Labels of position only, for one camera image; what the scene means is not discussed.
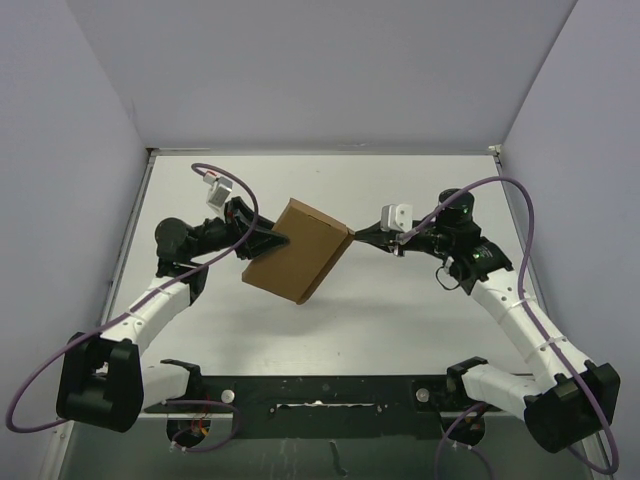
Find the brown cardboard box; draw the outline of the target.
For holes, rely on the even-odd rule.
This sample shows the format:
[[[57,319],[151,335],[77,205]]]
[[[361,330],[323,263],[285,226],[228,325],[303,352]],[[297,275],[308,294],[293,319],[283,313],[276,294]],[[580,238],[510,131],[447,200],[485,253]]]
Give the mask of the brown cardboard box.
[[[311,298],[355,236],[344,223],[294,198],[274,230],[289,243],[252,260],[242,281],[298,305]]]

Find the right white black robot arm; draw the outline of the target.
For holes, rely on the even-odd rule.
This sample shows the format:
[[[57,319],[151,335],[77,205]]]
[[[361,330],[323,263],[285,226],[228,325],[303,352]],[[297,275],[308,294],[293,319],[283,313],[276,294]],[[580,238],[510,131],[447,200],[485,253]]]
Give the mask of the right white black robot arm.
[[[439,196],[442,210],[425,227],[411,206],[383,208],[378,223],[355,239],[386,253],[420,252],[442,260],[444,271],[496,321],[529,368],[521,378],[474,357],[447,370],[446,400],[464,409],[484,402],[522,420],[536,443],[557,453],[612,423],[620,376],[575,347],[519,285],[511,260],[482,235],[474,196],[457,189]]]

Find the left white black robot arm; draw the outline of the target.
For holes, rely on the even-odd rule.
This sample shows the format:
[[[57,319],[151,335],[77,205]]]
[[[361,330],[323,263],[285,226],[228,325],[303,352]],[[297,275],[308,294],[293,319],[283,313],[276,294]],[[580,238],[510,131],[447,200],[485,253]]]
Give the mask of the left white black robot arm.
[[[253,260],[289,243],[239,197],[225,204],[221,217],[199,226],[166,218],[154,238],[157,271],[147,290],[101,331],[70,339],[56,400],[59,417],[125,432],[148,407],[169,402],[190,411],[203,404],[199,366],[163,360],[144,368],[142,354],[203,293],[209,268],[196,258],[231,251],[240,260]]]

